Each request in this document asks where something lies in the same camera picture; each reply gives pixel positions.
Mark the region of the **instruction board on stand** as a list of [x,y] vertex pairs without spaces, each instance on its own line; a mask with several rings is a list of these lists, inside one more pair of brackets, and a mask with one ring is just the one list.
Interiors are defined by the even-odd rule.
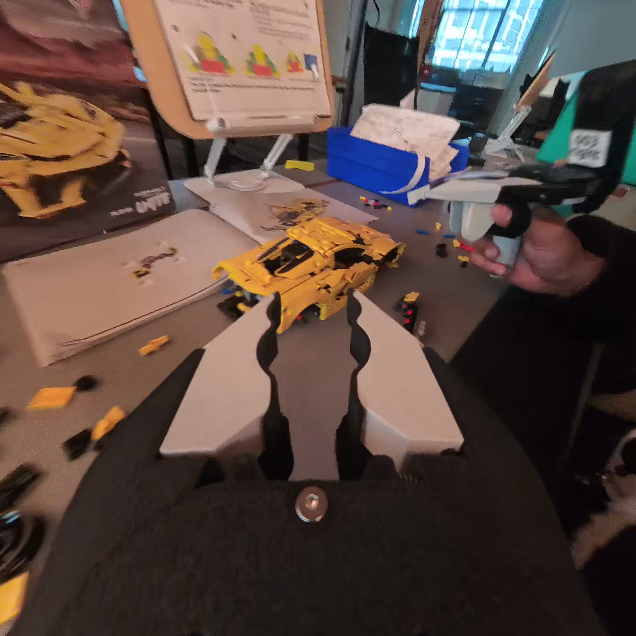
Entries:
[[316,1],[155,1],[187,107],[233,131],[331,116]]
[[[209,155],[203,167],[203,176],[186,182],[186,187],[193,193],[211,202],[208,192],[215,186],[239,191],[258,191],[263,189],[266,187],[274,166],[294,136],[326,131],[333,123],[335,100],[330,73],[324,11],[322,2],[316,2],[321,30],[324,71],[326,82],[330,89],[331,116],[319,119],[313,125],[296,123],[283,127],[282,121],[276,120],[274,122],[265,122],[265,126],[239,128],[233,131],[219,131],[214,128],[214,122],[197,122],[192,118],[158,18],[155,1],[121,2],[123,13],[129,26],[133,48],[137,53],[141,69],[146,76],[147,87],[159,115],[170,127],[185,137],[212,140]],[[276,137],[276,141],[257,170],[247,174],[216,175],[221,155],[229,139],[268,136]]]

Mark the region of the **person's right hand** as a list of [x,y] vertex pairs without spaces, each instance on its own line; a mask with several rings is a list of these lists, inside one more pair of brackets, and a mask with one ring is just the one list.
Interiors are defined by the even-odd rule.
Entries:
[[499,262],[499,248],[488,235],[471,244],[472,264],[527,292],[569,298],[585,290],[600,276],[606,260],[585,250],[552,208],[535,204],[531,210],[514,266]]

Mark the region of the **wooden tilting book stand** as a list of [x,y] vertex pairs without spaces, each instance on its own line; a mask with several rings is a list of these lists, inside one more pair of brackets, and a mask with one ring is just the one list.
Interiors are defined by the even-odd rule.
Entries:
[[521,163],[524,163],[524,155],[513,142],[513,133],[529,116],[533,106],[538,101],[541,92],[544,91],[545,87],[548,85],[550,81],[550,70],[555,53],[555,51],[551,53],[534,76],[534,79],[530,82],[529,86],[521,92],[520,99],[514,105],[512,119],[507,124],[503,132],[501,132],[497,137],[487,141],[482,155],[505,158],[506,160],[516,158],[520,160]]

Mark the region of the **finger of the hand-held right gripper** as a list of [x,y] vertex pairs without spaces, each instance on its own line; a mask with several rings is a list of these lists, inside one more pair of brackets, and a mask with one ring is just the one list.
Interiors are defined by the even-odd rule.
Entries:
[[446,176],[434,181],[426,198],[465,203],[496,203],[504,176]]

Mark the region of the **yellow toy brick car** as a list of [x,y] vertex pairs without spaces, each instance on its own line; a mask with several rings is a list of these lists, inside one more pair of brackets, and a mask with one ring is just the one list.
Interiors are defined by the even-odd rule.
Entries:
[[220,261],[212,278],[227,276],[232,291],[217,307],[235,321],[277,293],[278,334],[308,310],[325,321],[346,307],[350,290],[366,292],[381,268],[395,267],[405,249],[405,243],[369,226],[312,218],[288,228],[282,238]]

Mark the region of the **open instruction booklet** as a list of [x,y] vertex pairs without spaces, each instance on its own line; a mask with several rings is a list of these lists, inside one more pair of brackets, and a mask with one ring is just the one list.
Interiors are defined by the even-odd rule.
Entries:
[[371,209],[307,187],[212,191],[208,211],[178,212],[118,237],[9,263],[3,277],[41,367],[214,294],[212,269],[303,216],[370,225]]

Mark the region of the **black toy tyre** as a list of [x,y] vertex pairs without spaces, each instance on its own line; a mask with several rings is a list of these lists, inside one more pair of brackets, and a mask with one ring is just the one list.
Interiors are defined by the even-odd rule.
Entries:
[[21,464],[1,479],[1,512],[14,506],[41,477],[41,471],[31,464]]
[[13,509],[1,514],[1,584],[26,571],[42,545],[45,519]]

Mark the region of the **black and yellow brick subassembly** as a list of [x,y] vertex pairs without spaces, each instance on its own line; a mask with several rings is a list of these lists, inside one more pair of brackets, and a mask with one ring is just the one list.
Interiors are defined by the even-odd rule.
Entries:
[[396,303],[395,309],[400,313],[399,321],[402,327],[415,338],[421,340],[425,336],[427,325],[420,315],[419,299],[420,293],[411,291]]

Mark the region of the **person's right forearm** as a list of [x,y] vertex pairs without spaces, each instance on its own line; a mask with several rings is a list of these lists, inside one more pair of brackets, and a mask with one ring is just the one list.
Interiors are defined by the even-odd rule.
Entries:
[[568,227],[604,264],[590,285],[564,301],[567,326],[590,340],[635,341],[635,231],[592,215]]

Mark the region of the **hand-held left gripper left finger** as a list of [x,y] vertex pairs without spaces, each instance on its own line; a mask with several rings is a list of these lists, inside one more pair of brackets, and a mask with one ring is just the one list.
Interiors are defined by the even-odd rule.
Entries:
[[159,452],[212,457],[223,467],[256,459],[269,480],[294,467],[290,424],[271,365],[279,352],[281,296],[271,294],[203,348]]

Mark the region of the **white patterned paper bag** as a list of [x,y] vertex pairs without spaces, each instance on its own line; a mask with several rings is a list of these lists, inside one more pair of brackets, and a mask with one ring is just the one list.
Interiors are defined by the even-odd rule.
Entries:
[[399,172],[399,187],[380,192],[383,195],[402,195],[417,188],[425,174],[428,175],[426,183],[451,174],[451,162],[458,155],[458,150],[450,143],[459,128],[460,122],[449,116],[369,104],[363,107],[350,135],[377,147],[415,155],[417,161],[411,173]]

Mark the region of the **loose black and yellow bricks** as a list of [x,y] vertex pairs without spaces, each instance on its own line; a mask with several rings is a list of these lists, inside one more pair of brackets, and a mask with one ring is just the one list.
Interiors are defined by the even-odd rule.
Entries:
[[101,450],[107,437],[126,416],[121,406],[114,406],[91,429],[84,429],[65,440],[62,452],[66,460],[72,462],[88,451]]

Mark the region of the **large paned window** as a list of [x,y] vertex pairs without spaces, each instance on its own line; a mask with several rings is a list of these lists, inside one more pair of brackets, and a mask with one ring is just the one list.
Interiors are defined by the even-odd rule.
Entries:
[[543,3],[444,1],[432,65],[460,72],[511,72]]

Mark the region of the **scattered mixed brick pieces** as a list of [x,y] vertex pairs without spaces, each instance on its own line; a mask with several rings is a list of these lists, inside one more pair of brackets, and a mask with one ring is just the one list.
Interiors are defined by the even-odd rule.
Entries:
[[416,222],[413,234],[415,253],[430,266],[466,268],[474,257],[474,247],[466,243],[444,220]]

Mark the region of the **yellow flat panel brick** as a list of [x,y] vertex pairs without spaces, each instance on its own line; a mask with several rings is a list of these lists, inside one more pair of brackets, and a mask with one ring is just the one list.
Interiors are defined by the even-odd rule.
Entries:
[[73,400],[76,392],[75,386],[42,388],[32,396],[26,410],[65,408]]

